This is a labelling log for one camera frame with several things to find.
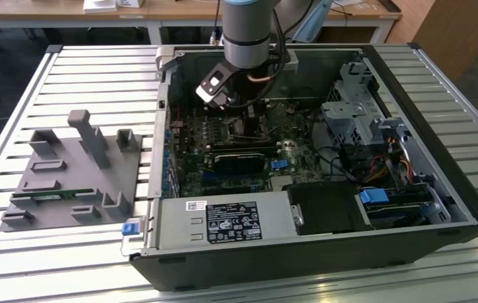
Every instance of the slotted metal table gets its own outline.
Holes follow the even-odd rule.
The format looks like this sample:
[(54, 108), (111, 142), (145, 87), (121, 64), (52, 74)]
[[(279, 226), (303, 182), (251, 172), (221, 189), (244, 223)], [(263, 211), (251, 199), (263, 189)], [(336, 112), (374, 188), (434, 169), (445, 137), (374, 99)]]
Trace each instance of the slotted metal table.
[[(478, 111), (420, 49), (378, 45), (377, 50), (478, 190)], [(0, 135), (0, 217), (32, 153), (27, 144), (32, 130), (54, 128), (60, 137), (75, 136), (67, 124), (72, 109), (90, 110), (91, 123), (101, 126), (105, 135), (132, 128), (144, 136), (135, 215), (145, 214), (159, 91), (156, 52), (157, 47), (139, 45), (64, 47), (44, 55)], [(381, 96), (397, 116), (389, 94)], [(404, 266), (159, 292), (120, 252), (120, 229), (121, 224), (108, 224), (0, 232), (0, 301), (478, 301), (478, 238)]]

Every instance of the power supply label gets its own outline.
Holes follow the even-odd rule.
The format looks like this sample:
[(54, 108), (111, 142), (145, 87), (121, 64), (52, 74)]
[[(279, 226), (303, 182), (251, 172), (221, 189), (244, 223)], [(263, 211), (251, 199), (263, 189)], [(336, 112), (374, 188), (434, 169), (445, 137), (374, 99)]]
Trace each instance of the power supply label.
[(260, 240), (263, 227), (256, 202), (205, 206), (207, 240), (211, 244)]

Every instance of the white label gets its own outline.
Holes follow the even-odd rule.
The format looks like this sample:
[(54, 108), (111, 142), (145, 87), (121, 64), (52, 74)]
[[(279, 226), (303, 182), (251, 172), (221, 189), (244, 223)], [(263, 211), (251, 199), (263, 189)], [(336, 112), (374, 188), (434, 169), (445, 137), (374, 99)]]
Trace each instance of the white label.
[(143, 19), (143, 15), (120, 15), (121, 19)]
[(205, 210), (207, 201), (188, 201), (187, 202), (187, 211), (192, 210)]

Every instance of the green circuit board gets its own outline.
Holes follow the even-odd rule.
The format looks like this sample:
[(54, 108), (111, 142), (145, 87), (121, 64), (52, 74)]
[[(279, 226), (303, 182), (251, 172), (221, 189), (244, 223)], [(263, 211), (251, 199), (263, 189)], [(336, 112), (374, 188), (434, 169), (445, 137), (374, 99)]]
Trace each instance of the green circuit board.
[[(273, 191), (272, 177), (291, 176), (293, 183), (324, 180), (318, 160), (315, 158), (309, 139), (311, 121), (304, 111), (295, 110), (288, 102), (272, 103), (260, 119), (261, 140), (276, 144), (279, 154), (264, 159), (264, 169), (255, 174), (219, 175), (213, 171), (215, 154), (204, 146), (233, 142), (228, 132), (232, 119), (203, 117), (200, 113), (185, 119), (191, 139), (180, 136), (180, 142), (195, 140), (195, 148), (179, 147), (177, 167), (180, 196), (211, 196), (215, 194), (260, 193)], [(288, 165), (275, 169), (272, 162), (285, 160)]]

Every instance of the blue connector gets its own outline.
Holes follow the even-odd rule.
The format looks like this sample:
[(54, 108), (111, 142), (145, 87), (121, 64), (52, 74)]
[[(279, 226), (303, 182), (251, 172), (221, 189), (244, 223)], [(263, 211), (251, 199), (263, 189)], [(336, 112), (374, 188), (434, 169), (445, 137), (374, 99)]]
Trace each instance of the blue connector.
[(285, 169), (288, 167), (288, 160), (272, 161), (272, 169)]
[(140, 234), (140, 223), (124, 223), (121, 229), (123, 235), (137, 235)]
[(362, 204), (389, 202), (388, 193), (382, 188), (368, 188), (358, 196), (361, 197)]

